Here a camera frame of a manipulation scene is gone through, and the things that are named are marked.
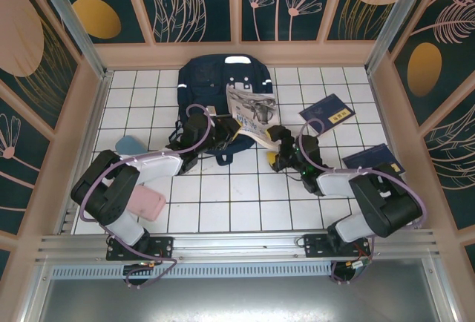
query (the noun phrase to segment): backpack strap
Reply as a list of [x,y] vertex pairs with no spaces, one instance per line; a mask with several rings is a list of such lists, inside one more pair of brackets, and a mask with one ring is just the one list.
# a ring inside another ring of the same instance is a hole
[[219,166],[231,165],[232,155],[226,155],[226,159],[223,158],[223,155],[216,155],[216,162]]

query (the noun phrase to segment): newspaper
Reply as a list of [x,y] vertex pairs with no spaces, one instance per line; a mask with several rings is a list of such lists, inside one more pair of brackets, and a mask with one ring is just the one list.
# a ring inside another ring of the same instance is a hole
[[277,151],[266,130],[279,125],[278,106],[272,93],[250,93],[228,87],[226,90],[229,113],[242,123],[239,134],[253,138],[262,146]]

